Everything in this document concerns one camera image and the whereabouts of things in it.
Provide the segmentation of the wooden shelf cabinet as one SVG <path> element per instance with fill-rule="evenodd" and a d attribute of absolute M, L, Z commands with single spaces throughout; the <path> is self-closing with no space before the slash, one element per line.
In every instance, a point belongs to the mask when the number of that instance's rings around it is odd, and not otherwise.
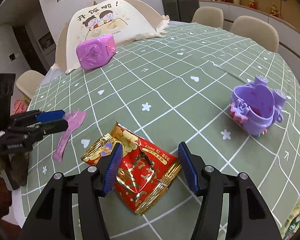
<path fill-rule="evenodd" d="M 226 30 L 239 16 L 272 25 L 280 39 L 279 54 L 300 81 L 300 5 L 296 0 L 199 0 L 199 5 L 221 9 Z"/>

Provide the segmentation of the pink plastic spoon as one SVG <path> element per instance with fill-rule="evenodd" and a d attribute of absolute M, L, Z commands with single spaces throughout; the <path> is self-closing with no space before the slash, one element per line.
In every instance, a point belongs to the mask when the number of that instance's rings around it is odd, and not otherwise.
<path fill-rule="evenodd" d="M 68 122 L 68 128 L 63 132 L 58 146 L 53 154 L 53 159 L 59 163 L 62 162 L 63 152 L 74 130 L 83 124 L 87 113 L 86 111 L 68 112 L 64 116 L 64 120 Z"/>

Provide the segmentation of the red gold snack packet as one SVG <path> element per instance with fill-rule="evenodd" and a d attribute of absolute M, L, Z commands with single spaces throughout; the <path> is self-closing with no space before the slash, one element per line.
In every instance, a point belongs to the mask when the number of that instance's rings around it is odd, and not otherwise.
<path fill-rule="evenodd" d="M 110 155 L 116 143 L 122 146 L 122 161 L 114 184 L 123 202 L 143 215 L 167 192 L 181 170 L 177 157 L 116 123 L 81 156 L 88 165 L 97 165 Z"/>

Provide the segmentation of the cream folding food cover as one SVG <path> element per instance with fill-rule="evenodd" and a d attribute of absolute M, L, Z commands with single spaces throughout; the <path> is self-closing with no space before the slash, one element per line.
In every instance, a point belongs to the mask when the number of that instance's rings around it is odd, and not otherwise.
<path fill-rule="evenodd" d="M 84 41 L 112 34 L 116 49 L 134 41 L 165 37 L 170 18 L 140 0 L 107 0 L 76 12 L 62 28 L 51 69 L 69 74 L 81 68 L 76 48 Z"/>

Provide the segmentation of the purple toy carriage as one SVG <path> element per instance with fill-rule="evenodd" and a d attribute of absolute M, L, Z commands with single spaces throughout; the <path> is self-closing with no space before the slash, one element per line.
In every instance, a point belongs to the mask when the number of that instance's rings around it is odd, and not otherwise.
<path fill-rule="evenodd" d="M 236 86 L 230 96 L 229 115 L 252 136 L 266 134 L 275 122 L 281 123 L 281 111 L 286 95 L 279 89 L 269 89 L 268 79 L 255 76 L 254 81 Z"/>

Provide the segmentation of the beige chair left side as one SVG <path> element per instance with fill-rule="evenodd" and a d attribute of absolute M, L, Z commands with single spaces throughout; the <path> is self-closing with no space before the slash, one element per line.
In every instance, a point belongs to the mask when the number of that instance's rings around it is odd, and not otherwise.
<path fill-rule="evenodd" d="M 35 70 L 28 70 L 17 79 L 16 87 L 31 100 L 44 77 L 43 74 Z"/>

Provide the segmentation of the green checked tablecloth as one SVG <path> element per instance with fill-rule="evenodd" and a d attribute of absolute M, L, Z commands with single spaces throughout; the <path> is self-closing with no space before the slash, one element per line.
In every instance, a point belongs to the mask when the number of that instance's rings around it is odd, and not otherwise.
<path fill-rule="evenodd" d="M 73 175 L 81 156 L 119 123 L 163 150 L 190 151 L 223 173 L 247 173 L 278 226 L 300 197 L 300 85 L 291 65 L 254 41 L 220 28 L 181 24 L 163 38 L 136 41 L 117 50 L 104 67 L 70 74 L 51 72 L 36 89 L 30 109 L 83 110 L 61 163 L 52 155 L 60 136 L 38 142 L 29 160 L 27 185 L 15 216 L 23 224 L 52 175 Z M 261 75 L 286 95 L 283 121 L 251 137 L 229 116 L 234 87 Z"/>

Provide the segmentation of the beige chair far left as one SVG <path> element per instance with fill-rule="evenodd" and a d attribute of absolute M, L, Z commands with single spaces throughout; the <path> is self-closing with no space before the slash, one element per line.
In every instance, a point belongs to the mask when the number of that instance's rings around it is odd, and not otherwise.
<path fill-rule="evenodd" d="M 200 7 L 195 11 L 192 23 L 199 23 L 215 28 L 223 28 L 223 11 L 216 7 Z"/>

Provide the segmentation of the pink square toy box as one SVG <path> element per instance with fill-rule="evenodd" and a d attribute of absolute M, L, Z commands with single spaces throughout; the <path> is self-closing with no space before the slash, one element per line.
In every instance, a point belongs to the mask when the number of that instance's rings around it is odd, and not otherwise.
<path fill-rule="evenodd" d="M 93 70 L 105 66 L 116 53 L 112 34 L 100 35 L 84 41 L 76 48 L 76 54 L 84 70 Z"/>

